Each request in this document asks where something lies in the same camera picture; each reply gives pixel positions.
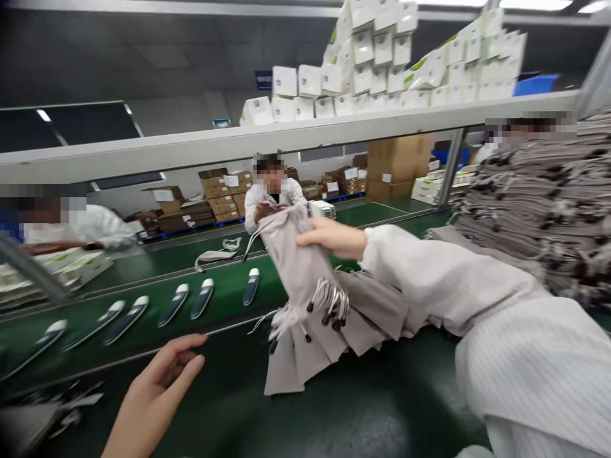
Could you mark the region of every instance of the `ceiling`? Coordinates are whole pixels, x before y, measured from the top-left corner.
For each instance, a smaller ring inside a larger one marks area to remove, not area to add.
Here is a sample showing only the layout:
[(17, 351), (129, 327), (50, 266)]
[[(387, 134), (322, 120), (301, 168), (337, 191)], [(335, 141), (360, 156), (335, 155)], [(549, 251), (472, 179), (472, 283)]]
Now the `ceiling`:
[[(4, 10), (0, 107), (254, 90), (255, 70), (320, 65), (332, 18)], [(414, 60), (466, 24), (421, 21)], [(606, 29), (531, 25), (524, 71), (581, 75)]]

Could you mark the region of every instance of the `stack of pouches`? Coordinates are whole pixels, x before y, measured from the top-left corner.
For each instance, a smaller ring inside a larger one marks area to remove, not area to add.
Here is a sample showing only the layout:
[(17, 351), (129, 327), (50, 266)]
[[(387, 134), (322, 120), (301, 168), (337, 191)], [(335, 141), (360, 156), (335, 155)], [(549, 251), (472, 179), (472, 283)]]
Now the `stack of pouches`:
[(259, 222), (289, 296), (272, 318), (267, 396), (303, 391), (305, 382), (349, 348), (361, 356), (387, 339), (413, 336), (426, 321), (399, 290), (366, 272), (335, 271), (320, 246), (298, 246), (297, 236), (309, 230), (303, 205)]

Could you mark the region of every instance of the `shelf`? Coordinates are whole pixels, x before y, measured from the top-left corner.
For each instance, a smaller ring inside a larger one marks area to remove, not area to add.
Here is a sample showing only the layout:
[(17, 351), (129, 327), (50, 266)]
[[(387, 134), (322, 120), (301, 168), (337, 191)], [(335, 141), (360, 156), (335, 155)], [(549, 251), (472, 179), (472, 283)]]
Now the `shelf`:
[(3, 153), (0, 183), (80, 183), (567, 112), (578, 92)]

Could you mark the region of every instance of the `white lab coat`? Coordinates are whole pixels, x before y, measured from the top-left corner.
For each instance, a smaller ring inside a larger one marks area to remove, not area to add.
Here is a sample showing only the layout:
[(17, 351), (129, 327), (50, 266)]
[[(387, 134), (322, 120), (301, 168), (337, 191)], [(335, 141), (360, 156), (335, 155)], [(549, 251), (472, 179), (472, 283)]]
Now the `white lab coat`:
[(248, 190), (246, 198), (244, 199), (244, 211), (246, 212), (244, 227), (246, 228), (246, 232), (252, 234), (256, 230), (254, 217), (256, 205), (261, 200), (269, 200), (274, 204), (307, 205), (307, 200), (304, 197), (301, 185), (292, 178), (288, 178), (286, 180), (286, 185), (283, 185), (282, 189), (280, 189), (279, 198), (280, 202), (276, 202), (276, 200), (265, 191), (262, 184), (254, 184)]
[(61, 224), (24, 224), (24, 243), (39, 244), (79, 240), (100, 242), (114, 258), (142, 252), (136, 234), (115, 213), (99, 205), (69, 211), (69, 221)]
[(577, 302), (458, 245), (396, 226), (365, 233), (363, 268), (464, 336), (457, 381), (486, 425), (488, 456), (611, 456), (611, 340)]

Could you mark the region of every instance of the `fluorescent light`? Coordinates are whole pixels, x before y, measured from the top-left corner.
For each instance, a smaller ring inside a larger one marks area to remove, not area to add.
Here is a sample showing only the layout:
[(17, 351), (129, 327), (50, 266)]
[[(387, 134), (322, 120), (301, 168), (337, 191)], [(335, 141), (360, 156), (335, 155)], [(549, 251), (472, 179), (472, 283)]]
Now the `fluorescent light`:
[(49, 118), (49, 115), (46, 113), (45, 110), (37, 109), (36, 112), (38, 113), (38, 116), (43, 119), (44, 122), (51, 122), (51, 118)]
[(607, 6), (609, 6), (608, 1), (598, 0), (590, 3), (589, 5), (585, 5), (581, 10), (579, 10), (579, 12), (587, 14), (597, 13), (600, 10), (604, 10)]
[(486, 0), (418, 0), (418, 4), (433, 6), (470, 6), (472, 8), (482, 8)]
[(508, 10), (559, 11), (573, 3), (573, 0), (502, 0), (501, 8)]

